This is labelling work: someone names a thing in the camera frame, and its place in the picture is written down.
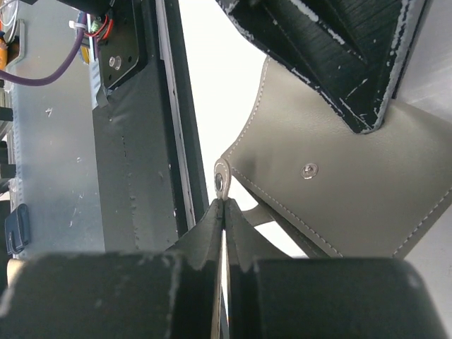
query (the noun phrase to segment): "screw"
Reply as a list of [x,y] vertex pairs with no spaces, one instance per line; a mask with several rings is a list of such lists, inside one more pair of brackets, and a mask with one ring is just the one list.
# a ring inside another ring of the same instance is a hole
[[219,192],[222,192],[223,190],[223,176],[221,173],[215,175],[215,189]]
[[319,172],[319,166],[316,164],[307,164],[302,169],[302,177],[305,179],[312,179],[314,178],[317,173]]
[[119,71],[119,69],[121,68],[122,59],[120,56],[116,56],[116,57],[112,56],[112,57],[110,57],[108,64],[110,67],[112,67],[116,71]]

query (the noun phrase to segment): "stitching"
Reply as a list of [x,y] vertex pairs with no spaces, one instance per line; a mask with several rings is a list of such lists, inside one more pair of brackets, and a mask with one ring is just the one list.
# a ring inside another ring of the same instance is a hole
[[[288,222],[288,226],[289,226],[289,227],[293,227],[293,228],[296,229],[296,227],[295,227],[294,225],[292,225],[290,222]],[[312,251],[312,254],[313,254],[316,258],[319,257],[319,254],[317,253],[317,249],[313,249],[313,248],[311,247],[311,245],[309,245],[309,243],[306,241],[306,239],[303,238],[301,235],[299,235],[299,231],[298,231],[298,230],[297,230],[297,232],[294,233],[294,236],[296,236],[296,237],[298,238],[298,240],[300,240],[301,242],[303,242],[303,244],[305,244],[306,246],[308,246],[309,249]]]
[[416,234],[417,231],[420,230],[420,228],[423,226],[424,222],[427,221],[430,216],[432,216],[433,212],[446,200],[447,196],[452,192],[452,187],[444,194],[444,196],[441,198],[440,201],[432,208],[432,210],[424,217],[424,219],[421,220],[418,226],[411,232],[411,234],[408,236],[407,239],[396,249],[396,251],[393,253],[393,256],[396,256],[396,254],[410,241],[410,239]]
[[[261,84],[261,88],[259,89],[259,94],[258,94],[258,99],[257,99],[257,103],[256,106],[254,107],[253,113],[251,115],[251,118],[248,120],[248,123],[246,124],[244,130],[242,131],[242,134],[240,135],[240,137],[237,139],[237,142],[234,144],[234,146],[232,147],[231,151],[229,152],[229,154],[227,155],[227,159],[230,159],[231,155],[233,154],[233,152],[235,151],[235,149],[237,148],[237,146],[240,144],[240,142],[242,141],[243,137],[245,136],[245,134],[247,133],[249,127],[251,126],[251,123],[254,120],[254,117],[256,116],[256,113],[259,109],[259,106],[261,105],[261,100],[262,100],[262,94],[263,94],[263,89],[265,88],[265,84],[266,84],[266,79],[267,79],[267,71],[268,71],[268,65],[270,63],[271,58],[267,58],[266,61],[266,65],[265,65],[265,69],[263,71],[263,77],[262,77],[262,84]],[[271,197],[269,194],[267,194],[263,189],[261,189],[259,186],[257,186],[255,183],[253,183],[251,180],[249,180],[247,177],[245,177],[242,173],[240,173],[239,170],[237,170],[236,168],[232,168],[238,175],[240,175],[241,177],[243,177],[245,180],[247,180],[251,185],[255,186],[259,191],[261,191],[262,193],[264,193],[267,197],[269,197],[271,200],[275,201],[281,208],[283,208],[285,211],[287,211],[291,216],[293,216],[295,219],[297,219],[298,221],[300,221],[309,231],[311,231],[312,233],[314,233],[320,240],[322,240],[328,247],[330,247],[332,250],[334,250],[334,252],[339,255],[340,257],[343,257],[343,255],[337,250],[335,249],[330,243],[328,243],[319,233],[317,233],[316,231],[314,231],[313,229],[311,229],[303,220],[301,220],[300,218],[298,218],[291,210],[289,210],[288,208],[286,208],[285,206],[283,206],[280,202],[278,202],[276,199],[274,199],[273,197]]]
[[237,142],[235,143],[235,145],[232,147],[231,151],[227,155],[227,159],[229,159],[231,157],[231,155],[235,151],[235,148],[240,144],[240,142],[242,141],[243,137],[247,133],[249,127],[251,126],[251,123],[253,122],[254,117],[256,116],[256,113],[257,113],[257,110],[259,108],[259,105],[261,104],[263,89],[264,89],[264,87],[266,85],[267,70],[268,70],[269,63],[270,63],[270,58],[267,58],[267,62],[266,62],[266,65],[265,65],[265,70],[263,72],[262,85],[261,85],[261,88],[259,89],[258,99],[257,99],[256,106],[254,107],[253,114],[251,115],[251,118],[248,120],[248,123],[246,124],[244,130],[242,131],[242,134],[240,134],[240,137],[237,139]]
[[343,258],[343,255],[337,250],[335,249],[329,242],[327,242],[319,233],[317,233],[316,231],[314,231],[312,228],[310,228],[303,220],[301,220],[300,218],[298,218],[291,210],[289,210],[288,208],[286,208],[283,204],[281,204],[279,201],[277,201],[276,199],[274,199],[272,196],[270,196],[269,194],[267,194],[263,189],[261,189],[261,187],[257,186],[255,183],[253,183],[250,179],[248,179],[247,177],[245,177],[242,173],[240,173],[240,171],[238,169],[236,169],[235,167],[232,168],[239,176],[241,176],[243,179],[247,180],[251,185],[253,185],[254,187],[256,187],[259,191],[261,191],[262,193],[264,193],[267,197],[269,197],[271,200],[273,200],[275,203],[277,203],[281,208],[283,208],[286,212],[288,212],[292,217],[294,217],[295,219],[297,219],[298,221],[300,221],[303,226],[305,226],[309,231],[311,231],[313,234],[316,235],[316,237],[318,237],[325,245],[327,245],[330,249],[332,249],[337,255],[339,255],[341,258]]
[[[243,221],[244,221],[251,229],[253,229],[253,230],[255,230],[256,232],[258,232],[259,234],[261,234],[258,230],[256,230],[256,228],[254,228],[254,227],[249,223],[249,221],[245,218],[245,216],[243,215],[243,212],[240,210],[240,208],[239,208],[239,213],[238,213],[238,214],[240,215],[240,218],[243,219]],[[274,244],[272,244],[272,242],[271,242],[270,240],[268,240],[267,238],[265,238],[262,234],[261,234],[261,237],[263,238],[264,241],[267,242],[267,244],[270,244],[271,246],[275,247],[279,252],[282,252],[282,253],[285,254],[285,252],[283,252],[283,251],[281,251],[279,248],[277,248]]]

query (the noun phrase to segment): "red wire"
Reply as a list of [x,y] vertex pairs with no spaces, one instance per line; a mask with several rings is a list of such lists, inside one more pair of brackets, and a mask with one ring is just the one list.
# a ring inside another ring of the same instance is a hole
[[97,37],[105,28],[105,26],[108,24],[108,16],[105,16],[105,22],[103,23],[102,27],[95,33],[85,33],[87,37]]
[[113,29],[113,19],[110,20],[110,22],[108,24],[107,32],[102,37],[102,40],[108,39],[110,33],[112,32],[112,29]]

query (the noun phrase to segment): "leather flap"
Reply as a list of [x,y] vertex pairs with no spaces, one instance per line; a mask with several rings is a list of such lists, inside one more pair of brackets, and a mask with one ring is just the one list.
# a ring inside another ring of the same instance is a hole
[[[318,93],[267,59],[251,116],[223,157],[329,256],[404,257],[451,204],[451,149],[451,124],[397,101],[381,129],[353,134]],[[318,173],[305,179],[309,163]]]

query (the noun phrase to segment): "black clip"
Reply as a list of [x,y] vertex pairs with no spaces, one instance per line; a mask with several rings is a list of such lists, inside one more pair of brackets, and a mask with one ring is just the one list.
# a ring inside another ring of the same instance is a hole
[[19,254],[30,243],[28,206],[24,203],[5,219],[5,235],[8,255]]

